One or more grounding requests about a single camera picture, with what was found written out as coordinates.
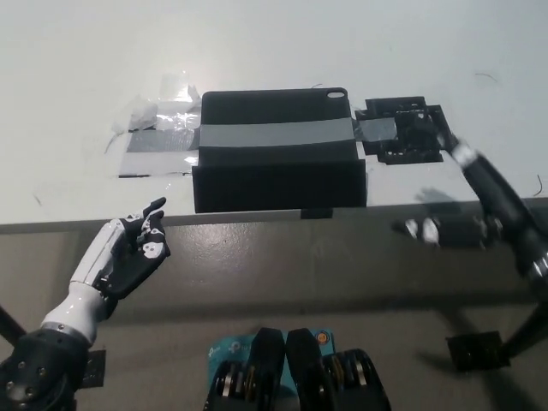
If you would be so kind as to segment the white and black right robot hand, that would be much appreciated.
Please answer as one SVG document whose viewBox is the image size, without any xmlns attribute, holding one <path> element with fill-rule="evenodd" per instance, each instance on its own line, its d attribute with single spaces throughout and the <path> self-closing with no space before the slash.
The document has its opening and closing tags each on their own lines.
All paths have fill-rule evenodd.
<svg viewBox="0 0 548 411">
<path fill-rule="evenodd" d="M 515 256 L 521 276 L 530 282 L 546 282 L 547 230 L 483 154 L 453 134 L 441 141 L 478 197 L 483 214 L 396 220 L 392 229 L 413 241 L 438 248 L 479 249 L 504 242 Z"/>
</svg>

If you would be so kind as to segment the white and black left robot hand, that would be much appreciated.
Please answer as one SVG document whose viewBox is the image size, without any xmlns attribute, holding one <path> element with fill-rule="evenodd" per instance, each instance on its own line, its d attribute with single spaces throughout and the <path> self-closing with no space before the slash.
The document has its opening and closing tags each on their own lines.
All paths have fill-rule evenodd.
<svg viewBox="0 0 548 411">
<path fill-rule="evenodd" d="M 108 316 L 169 256 L 163 226 L 165 197 L 106 223 L 86 250 L 68 286 L 70 306 L 97 300 Z"/>
</svg>

